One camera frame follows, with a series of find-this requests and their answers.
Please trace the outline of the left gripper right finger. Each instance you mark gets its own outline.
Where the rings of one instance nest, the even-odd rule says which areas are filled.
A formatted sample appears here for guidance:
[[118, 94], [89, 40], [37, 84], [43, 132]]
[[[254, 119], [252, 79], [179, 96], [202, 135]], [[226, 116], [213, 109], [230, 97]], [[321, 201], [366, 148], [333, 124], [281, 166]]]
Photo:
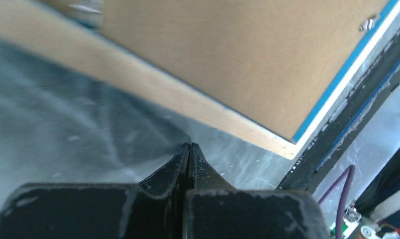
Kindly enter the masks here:
[[313, 197], [296, 190], [239, 190], [206, 161], [196, 143], [189, 154], [184, 197], [185, 239], [328, 239]]

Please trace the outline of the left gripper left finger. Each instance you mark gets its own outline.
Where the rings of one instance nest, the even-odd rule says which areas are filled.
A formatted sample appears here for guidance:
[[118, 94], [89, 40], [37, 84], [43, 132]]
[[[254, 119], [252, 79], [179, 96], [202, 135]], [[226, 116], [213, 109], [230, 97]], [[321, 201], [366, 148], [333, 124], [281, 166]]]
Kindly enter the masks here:
[[139, 183], [28, 183], [0, 210], [0, 239], [179, 239], [190, 145]]

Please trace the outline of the blue picture frame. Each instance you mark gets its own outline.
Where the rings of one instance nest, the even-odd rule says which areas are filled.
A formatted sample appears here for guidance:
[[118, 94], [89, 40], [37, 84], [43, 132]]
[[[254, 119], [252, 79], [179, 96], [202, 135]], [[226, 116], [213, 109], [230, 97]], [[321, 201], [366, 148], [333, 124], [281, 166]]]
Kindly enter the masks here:
[[376, 53], [388, 30], [398, 23], [400, 0], [393, 2], [385, 19], [371, 16], [361, 24], [360, 32], [373, 31], [375, 35], [297, 142], [277, 135], [105, 37], [96, 25], [64, 14], [51, 6], [49, 0], [0, 0], [0, 38], [260, 148], [294, 159], [364, 62]]

